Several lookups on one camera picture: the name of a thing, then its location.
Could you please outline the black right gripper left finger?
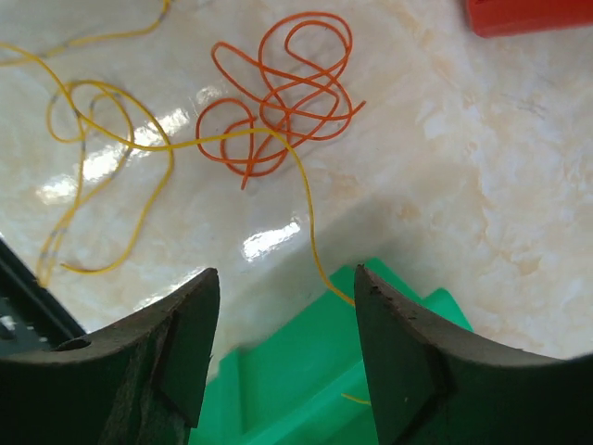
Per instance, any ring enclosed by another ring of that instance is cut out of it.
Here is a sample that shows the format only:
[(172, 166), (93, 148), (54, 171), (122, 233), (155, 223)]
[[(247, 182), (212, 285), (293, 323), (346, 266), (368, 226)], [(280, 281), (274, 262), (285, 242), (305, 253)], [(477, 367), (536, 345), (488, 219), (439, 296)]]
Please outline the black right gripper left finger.
[(208, 268), (167, 297), (53, 350), (1, 361), (4, 444), (185, 444), (219, 319)]

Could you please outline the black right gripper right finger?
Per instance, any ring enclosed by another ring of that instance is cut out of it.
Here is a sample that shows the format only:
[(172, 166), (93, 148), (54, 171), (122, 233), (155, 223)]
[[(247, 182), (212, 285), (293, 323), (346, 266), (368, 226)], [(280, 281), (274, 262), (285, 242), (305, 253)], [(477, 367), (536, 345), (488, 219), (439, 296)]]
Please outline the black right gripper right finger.
[(356, 316), (383, 444), (588, 444), (592, 359), (557, 360), (466, 330), (364, 266)]

